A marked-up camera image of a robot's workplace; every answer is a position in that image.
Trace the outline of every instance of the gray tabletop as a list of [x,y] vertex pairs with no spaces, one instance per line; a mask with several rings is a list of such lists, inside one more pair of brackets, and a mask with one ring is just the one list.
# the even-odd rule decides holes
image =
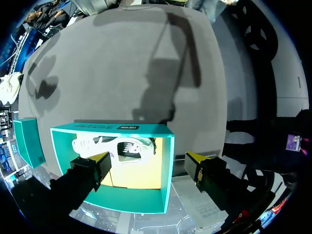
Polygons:
[[45,167],[60,175],[50,128],[75,120],[168,123],[175,154],[219,154],[226,129],[223,63],[201,12],[169,5],[89,16],[26,62],[19,117],[36,117]]

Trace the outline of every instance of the open shoe box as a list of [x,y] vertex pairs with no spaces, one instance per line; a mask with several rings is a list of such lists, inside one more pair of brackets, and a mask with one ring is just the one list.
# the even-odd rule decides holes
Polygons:
[[175,137],[160,124],[70,123],[51,128],[51,138],[62,174],[70,161],[79,156],[72,146],[84,137],[154,138],[156,153],[138,163],[121,163],[124,158],[111,157],[112,168],[96,193],[86,202],[103,208],[131,213],[166,213],[171,187]]

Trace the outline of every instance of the wall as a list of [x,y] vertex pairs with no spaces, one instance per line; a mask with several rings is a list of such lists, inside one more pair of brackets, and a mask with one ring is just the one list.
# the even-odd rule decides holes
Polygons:
[[277,92],[277,115],[296,116],[309,108],[306,77],[295,45],[274,13],[261,0],[252,0],[272,24],[278,38],[278,50],[272,60]]

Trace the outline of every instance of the person in black clothing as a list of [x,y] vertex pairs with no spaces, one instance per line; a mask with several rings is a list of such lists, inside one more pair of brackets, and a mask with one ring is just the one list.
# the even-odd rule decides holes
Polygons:
[[59,0],[55,0],[42,5],[38,11],[27,16],[26,22],[39,31],[46,30],[50,25],[61,24],[65,28],[69,22],[69,16],[63,10],[58,11],[58,3]]
[[[311,148],[311,110],[302,110],[296,117],[275,117],[266,125],[257,119],[228,121],[227,130],[246,132],[255,137],[255,142],[225,143],[223,155],[254,169],[279,173],[287,187],[295,187],[297,174],[306,165]],[[300,147],[291,147],[296,145],[296,139]]]

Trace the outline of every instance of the cable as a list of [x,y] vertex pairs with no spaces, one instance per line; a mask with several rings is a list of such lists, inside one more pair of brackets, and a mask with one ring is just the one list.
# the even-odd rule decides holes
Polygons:
[[16,51],[6,60],[6,61],[4,61],[2,64],[0,64],[0,67],[2,66],[2,65],[4,65],[8,60],[10,60],[16,53],[17,53],[17,48],[18,48],[18,43],[14,40],[14,38],[12,37],[12,34],[10,35],[11,36],[11,39],[12,39],[12,41],[15,43],[15,45],[16,45],[16,47],[15,47],[15,49],[16,49]]

